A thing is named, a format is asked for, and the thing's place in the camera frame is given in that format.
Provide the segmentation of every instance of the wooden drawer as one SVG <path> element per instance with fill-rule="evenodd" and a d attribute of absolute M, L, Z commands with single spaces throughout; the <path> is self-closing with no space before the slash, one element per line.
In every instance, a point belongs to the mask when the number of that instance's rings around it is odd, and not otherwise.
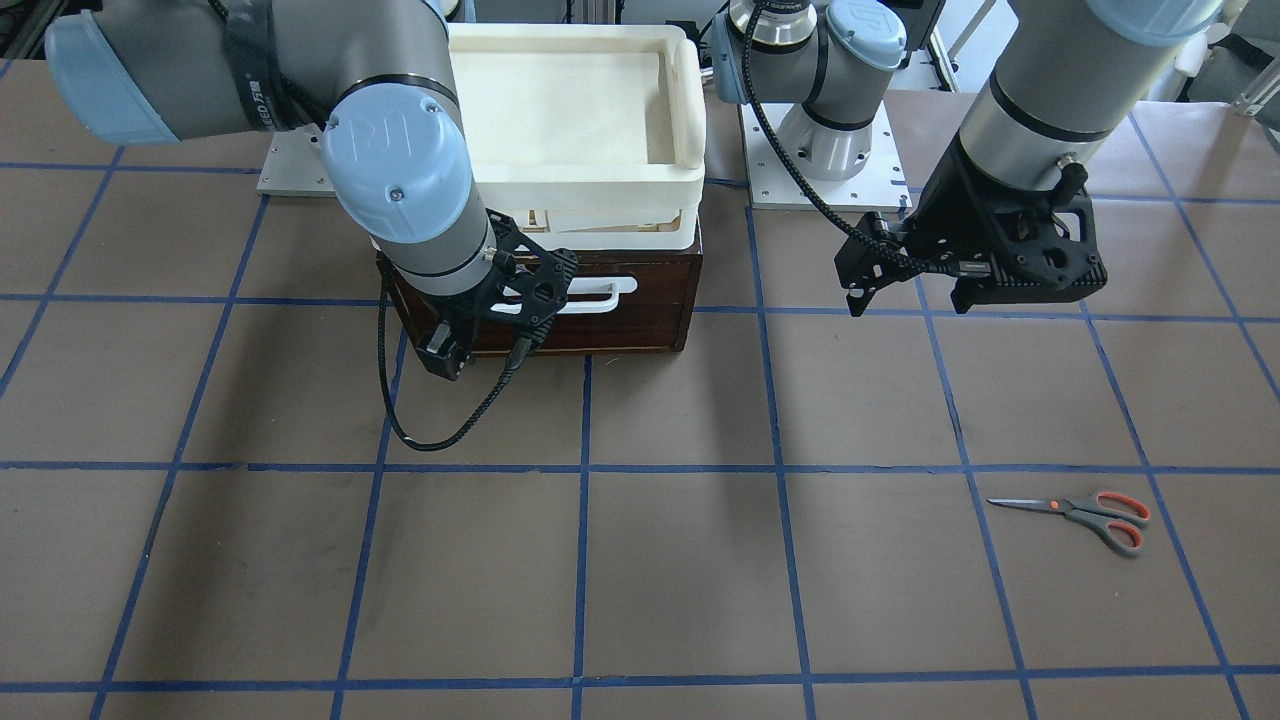
<path fill-rule="evenodd" d="M 680 251 L 580 251 L 577 277 L 630 277 L 635 292 L 623 293 L 617 309 L 599 315 L 561 314 L 541 355 L 590 352 L 677 352 L 685 348 L 694 297 L 703 270 L 701 233 Z M 509 327 L 484 323 L 476 355 L 511 350 Z"/>

